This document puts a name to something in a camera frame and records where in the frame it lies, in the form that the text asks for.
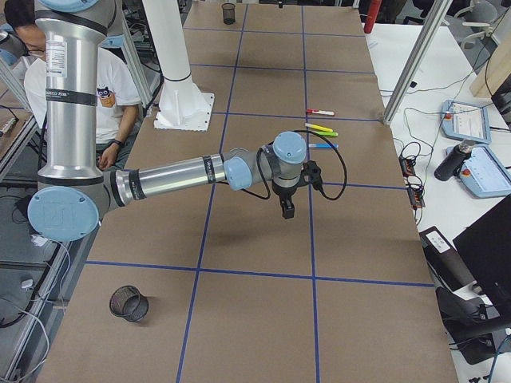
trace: glasses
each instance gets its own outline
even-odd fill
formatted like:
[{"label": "glasses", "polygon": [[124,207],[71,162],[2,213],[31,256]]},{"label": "glasses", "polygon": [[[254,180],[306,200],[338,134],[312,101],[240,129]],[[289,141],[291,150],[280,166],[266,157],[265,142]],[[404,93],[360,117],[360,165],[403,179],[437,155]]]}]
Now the glasses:
[{"label": "glasses", "polygon": [[45,54],[46,54],[45,51],[40,49],[28,49],[25,51],[25,55],[38,58],[43,58]]}]

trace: wristwatch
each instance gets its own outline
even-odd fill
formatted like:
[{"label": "wristwatch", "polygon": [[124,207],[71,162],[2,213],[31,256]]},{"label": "wristwatch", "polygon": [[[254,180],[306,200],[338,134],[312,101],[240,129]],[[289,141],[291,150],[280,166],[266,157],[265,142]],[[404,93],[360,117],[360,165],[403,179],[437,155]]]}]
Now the wristwatch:
[{"label": "wristwatch", "polygon": [[124,142],[122,142],[122,141],[119,141],[119,140],[111,140],[111,141],[109,142],[109,146],[112,146],[112,144],[117,144],[117,145],[119,145],[119,148],[121,148],[121,149],[125,146],[125,143],[124,143]]}]

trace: table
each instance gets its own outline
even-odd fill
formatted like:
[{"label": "table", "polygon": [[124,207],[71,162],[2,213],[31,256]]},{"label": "table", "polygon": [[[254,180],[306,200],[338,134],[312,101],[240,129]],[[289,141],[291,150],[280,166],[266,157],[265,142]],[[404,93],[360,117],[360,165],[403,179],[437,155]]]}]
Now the table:
[{"label": "table", "polygon": [[[0,138],[0,181],[6,176],[38,128],[32,113],[16,110],[15,114],[20,120]],[[11,116],[7,110],[0,110],[0,120],[7,121]]]},{"label": "table", "polygon": [[[153,114],[127,167],[256,150],[310,121],[339,132],[349,187],[335,203],[302,188],[292,220],[275,197],[225,185],[108,214],[38,381],[455,382],[357,11],[236,4],[232,26],[220,15],[194,2],[184,29],[193,79],[216,94],[209,130],[156,130]],[[310,158],[333,195],[333,153]],[[140,324],[109,312],[126,284],[149,297]]]},{"label": "table", "polygon": [[[370,55],[374,63],[374,71],[378,76],[380,89],[392,90],[398,80],[399,74],[405,65],[406,59],[420,32],[420,26],[389,26],[377,24],[373,33],[367,35],[367,43],[370,47]],[[463,79],[472,72],[472,68],[465,59],[463,52],[449,32],[447,27],[441,27],[435,36],[428,53],[424,57],[414,81],[418,83],[417,89],[432,89],[445,87],[455,81]],[[404,98],[400,110],[391,123],[394,137],[402,140],[405,144],[415,140],[404,121],[406,108],[435,113],[440,110],[446,99],[455,98],[476,105],[487,105],[490,99],[477,99],[472,97],[469,87],[475,79],[475,73],[471,73],[465,82],[459,82],[448,89],[437,89],[428,92],[408,94]],[[384,103],[388,101],[389,92],[382,92]],[[406,112],[409,117],[410,131],[414,136],[433,143],[437,138],[440,124],[439,115],[424,115],[413,110]],[[502,117],[491,105],[489,107],[489,122],[493,127],[507,128]],[[511,134],[506,132],[492,131],[493,142],[491,149],[506,165],[511,164]],[[444,149],[454,146],[459,141],[438,135],[434,144],[434,152],[428,166],[428,158],[419,158],[415,170],[426,182],[425,203],[422,220],[418,224],[419,231],[428,227],[436,226],[440,232],[450,241],[461,233],[480,216],[485,214],[491,207],[497,204],[501,198],[477,199],[469,194],[462,183],[451,178],[442,182],[434,178],[434,169],[445,157]],[[423,153],[428,149],[423,145]],[[457,291],[463,298],[473,298],[474,294],[466,287]],[[487,375],[492,360],[484,361],[476,365],[468,365],[458,351],[453,351],[453,359],[456,364],[458,379],[466,383],[470,379]],[[499,357],[494,381],[510,382],[511,380],[511,355],[504,354]]]}]

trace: yellow marker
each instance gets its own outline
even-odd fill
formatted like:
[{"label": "yellow marker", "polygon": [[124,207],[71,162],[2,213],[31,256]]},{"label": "yellow marker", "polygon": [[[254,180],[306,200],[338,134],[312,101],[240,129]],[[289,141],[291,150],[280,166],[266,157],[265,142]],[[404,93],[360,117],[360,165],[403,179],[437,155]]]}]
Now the yellow marker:
[{"label": "yellow marker", "polygon": [[337,137],[339,134],[337,132],[316,132],[320,136],[329,136],[329,137]]},{"label": "yellow marker", "polygon": [[307,128],[316,129],[316,130],[319,130],[321,132],[333,132],[334,131],[334,129],[325,128],[324,126],[321,126],[321,125],[308,124],[307,122],[305,123],[305,126]]}]

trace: monitor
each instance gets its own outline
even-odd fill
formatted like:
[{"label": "monitor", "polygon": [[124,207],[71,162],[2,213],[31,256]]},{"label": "monitor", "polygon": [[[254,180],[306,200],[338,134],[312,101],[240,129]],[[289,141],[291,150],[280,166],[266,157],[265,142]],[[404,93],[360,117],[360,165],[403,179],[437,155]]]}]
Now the monitor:
[{"label": "monitor", "polygon": [[510,314],[511,195],[467,227],[453,242],[499,314]]}]

